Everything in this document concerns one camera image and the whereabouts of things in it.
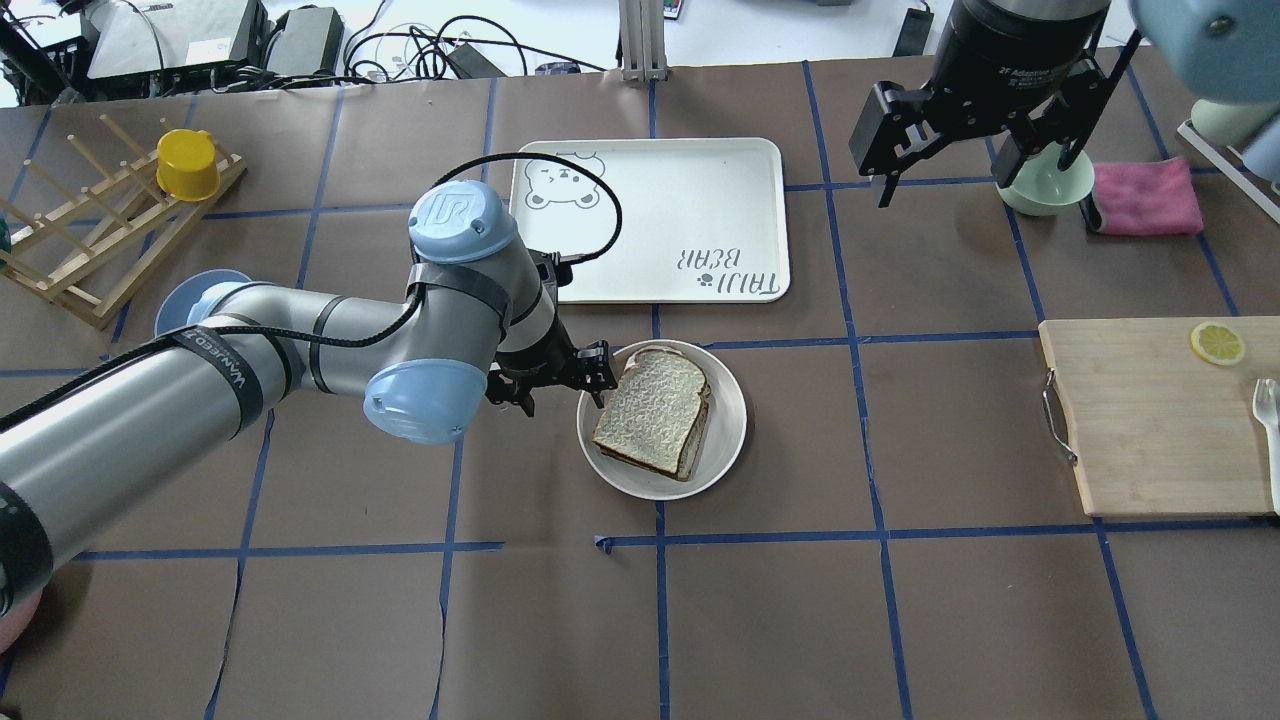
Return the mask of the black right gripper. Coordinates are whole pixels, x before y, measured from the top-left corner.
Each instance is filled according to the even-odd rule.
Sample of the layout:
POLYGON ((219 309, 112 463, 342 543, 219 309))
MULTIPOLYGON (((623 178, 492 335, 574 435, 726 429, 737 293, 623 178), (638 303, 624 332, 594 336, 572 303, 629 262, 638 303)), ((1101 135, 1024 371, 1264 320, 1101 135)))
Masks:
POLYGON ((992 174, 1010 187, 1024 165, 1080 151, 1143 36, 1126 40, 1110 74, 1096 60, 1107 1, 956 1, 920 88, 873 85, 847 142, 887 208, 901 176, 928 151, 1007 132, 992 174))

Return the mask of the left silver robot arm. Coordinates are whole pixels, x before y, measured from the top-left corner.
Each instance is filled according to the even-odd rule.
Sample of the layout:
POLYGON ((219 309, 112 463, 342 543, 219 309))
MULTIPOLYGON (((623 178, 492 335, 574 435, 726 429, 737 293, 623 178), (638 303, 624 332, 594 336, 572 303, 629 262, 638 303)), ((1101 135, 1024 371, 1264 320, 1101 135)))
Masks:
POLYGON ((206 273, 166 301, 189 301, 184 325, 5 415, 3 611, 298 389, 357 397, 389 436, 448 445, 483 401, 532 415, 535 388, 616 388, 609 345, 575 346, 559 319, 577 259, 526 249, 490 186, 431 187, 407 231, 398 302, 206 273))

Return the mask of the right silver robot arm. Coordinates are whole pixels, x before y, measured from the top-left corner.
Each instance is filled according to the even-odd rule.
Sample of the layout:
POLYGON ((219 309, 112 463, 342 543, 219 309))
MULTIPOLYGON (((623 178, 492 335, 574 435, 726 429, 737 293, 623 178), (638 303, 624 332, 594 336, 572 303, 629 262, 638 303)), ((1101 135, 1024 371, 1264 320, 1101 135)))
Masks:
POLYGON ((992 165, 1000 187, 1052 145, 1066 170, 1083 152, 1142 41, 1181 82, 1216 102, 1277 99, 1275 1, 1133 1, 1135 24, 1112 72, 1092 40, 1106 1, 957 1, 929 79, 915 90, 873 86, 849 140, 887 206, 900 176, 946 146, 1006 135, 992 165))

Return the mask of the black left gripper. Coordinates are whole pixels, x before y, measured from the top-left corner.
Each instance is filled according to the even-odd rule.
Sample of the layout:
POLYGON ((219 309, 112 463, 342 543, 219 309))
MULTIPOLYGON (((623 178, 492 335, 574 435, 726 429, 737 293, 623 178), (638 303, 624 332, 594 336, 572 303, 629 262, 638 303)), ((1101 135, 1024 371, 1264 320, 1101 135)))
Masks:
POLYGON ((577 347, 563 325, 553 325, 530 347, 495 355, 495 368, 486 377, 486 400, 494 406, 518 407, 534 418, 532 391, 554 386, 585 392, 596 409, 604 409, 605 393, 618 387, 609 343, 577 347))

